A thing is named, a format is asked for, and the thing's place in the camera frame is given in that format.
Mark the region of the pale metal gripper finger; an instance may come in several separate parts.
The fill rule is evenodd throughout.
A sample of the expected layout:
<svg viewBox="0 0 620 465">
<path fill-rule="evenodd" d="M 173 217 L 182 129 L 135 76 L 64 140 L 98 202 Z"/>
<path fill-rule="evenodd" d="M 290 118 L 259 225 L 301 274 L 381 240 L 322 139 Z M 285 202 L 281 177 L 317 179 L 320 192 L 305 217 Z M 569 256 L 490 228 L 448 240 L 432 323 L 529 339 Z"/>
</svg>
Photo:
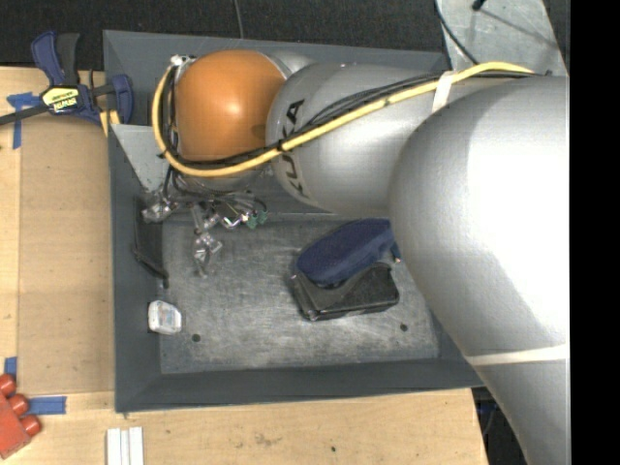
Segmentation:
<svg viewBox="0 0 620 465">
<path fill-rule="evenodd" d="M 210 232 L 196 235 L 192 245 L 192 258 L 200 277 L 206 277 L 219 257 L 223 243 Z"/>
<path fill-rule="evenodd" d="M 147 224 L 164 222 L 174 212 L 174 203 L 168 200 L 156 200 L 140 211 L 142 220 Z"/>
</svg>

